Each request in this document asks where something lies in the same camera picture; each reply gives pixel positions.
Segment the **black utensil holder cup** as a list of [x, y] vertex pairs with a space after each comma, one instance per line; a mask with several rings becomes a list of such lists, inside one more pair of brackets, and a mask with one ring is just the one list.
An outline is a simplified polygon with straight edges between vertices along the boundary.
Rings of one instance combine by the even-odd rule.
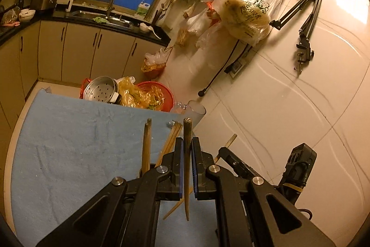
[[143, 172], [142, 172], [142, 169], [140, 169], [140, 170], [139, 170], [139, 172], [138, 172], [138, 178], [141, 178], [143, 175], [144, 175], [144, 174], [143, 174]]

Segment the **blue towel mat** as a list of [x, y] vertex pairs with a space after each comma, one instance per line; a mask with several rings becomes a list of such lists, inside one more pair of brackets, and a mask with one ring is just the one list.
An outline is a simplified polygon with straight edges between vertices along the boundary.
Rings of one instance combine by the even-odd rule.
[[114, 177], [135, 179], [145, 123], [152, 121], [156, 162], [173, 119], [172, 113], [38, 91], [12, 163], [11, 207], [20, 242], [35, 246]]

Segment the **clear glass mug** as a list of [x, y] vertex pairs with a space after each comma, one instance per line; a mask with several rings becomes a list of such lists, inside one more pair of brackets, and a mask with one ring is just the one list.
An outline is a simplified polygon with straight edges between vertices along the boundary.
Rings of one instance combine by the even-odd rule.
[[171, 109], [171, 113], [175, 113], [176, 117], [167, 123], [169, 128], [172, 128], [175, 122], [183, 123], [183, 120], [189, 118], [192, 120], [193, 128], [201, 121], [206, 115], [206, 108], [195, 100], [190, 100], [187, 103], [178, 102]]

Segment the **yellow plastic bag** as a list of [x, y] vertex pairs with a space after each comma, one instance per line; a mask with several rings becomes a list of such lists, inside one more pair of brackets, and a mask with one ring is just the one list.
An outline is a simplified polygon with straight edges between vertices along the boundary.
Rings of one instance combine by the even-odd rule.
[[118, 81], [118, 92], [121, 97], [120, 105], [148, 109], [144, 93], [140, 91], [137, 85], [133, 84], [130, 77], [124, 77]]

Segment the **red plastic basin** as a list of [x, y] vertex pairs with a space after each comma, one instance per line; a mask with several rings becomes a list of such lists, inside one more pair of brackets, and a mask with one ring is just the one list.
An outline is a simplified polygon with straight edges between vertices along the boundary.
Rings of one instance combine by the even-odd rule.
[[137, 86], [144, 93], [148, 109], [171, 111], [174, 106], [174, 96], [168, 87], [157, 81], [144, 81]]

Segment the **steel steamer pot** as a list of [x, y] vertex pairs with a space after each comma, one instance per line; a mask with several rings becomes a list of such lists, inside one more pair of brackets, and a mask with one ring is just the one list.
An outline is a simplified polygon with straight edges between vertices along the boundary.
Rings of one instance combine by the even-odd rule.
[[118, 84], [109, 76], [99, 76], [86, 86], [82, 98], [94, 102], [116, 103], [119, 100]]

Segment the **plastic bag of noodles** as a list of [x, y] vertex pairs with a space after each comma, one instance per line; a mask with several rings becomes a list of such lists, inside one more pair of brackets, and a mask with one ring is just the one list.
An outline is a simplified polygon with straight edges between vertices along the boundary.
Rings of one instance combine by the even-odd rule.
[[214, 0], [213, 8], [233, 37], [255, 46], [268, 36], [283, 0]]

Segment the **sink faucet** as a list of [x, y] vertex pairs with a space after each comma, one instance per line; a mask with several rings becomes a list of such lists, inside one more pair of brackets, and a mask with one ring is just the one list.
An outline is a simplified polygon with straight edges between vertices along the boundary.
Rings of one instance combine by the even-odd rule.
[[115, 9], [114, 0], [110, 0], [106, 10], [106, 18], [110, 18], [111, 12]]

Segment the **green detergent bottle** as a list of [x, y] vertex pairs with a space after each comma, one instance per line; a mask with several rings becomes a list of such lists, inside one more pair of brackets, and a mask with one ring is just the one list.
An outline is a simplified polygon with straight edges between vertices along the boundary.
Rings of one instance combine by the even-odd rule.
[[151, 5], [149, 3], [146, 3], [144, 0], [142, 0], [136, 10], [135, 17], [137, 18], [145, 18]]

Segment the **white bowl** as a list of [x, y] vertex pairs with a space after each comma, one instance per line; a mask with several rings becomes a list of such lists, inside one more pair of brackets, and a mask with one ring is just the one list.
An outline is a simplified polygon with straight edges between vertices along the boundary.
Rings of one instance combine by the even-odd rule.
[[34, 17], [35, 13], [36, 11], [33, 9], [23, 9], [18, 15], [19, 21], [28, 22]]

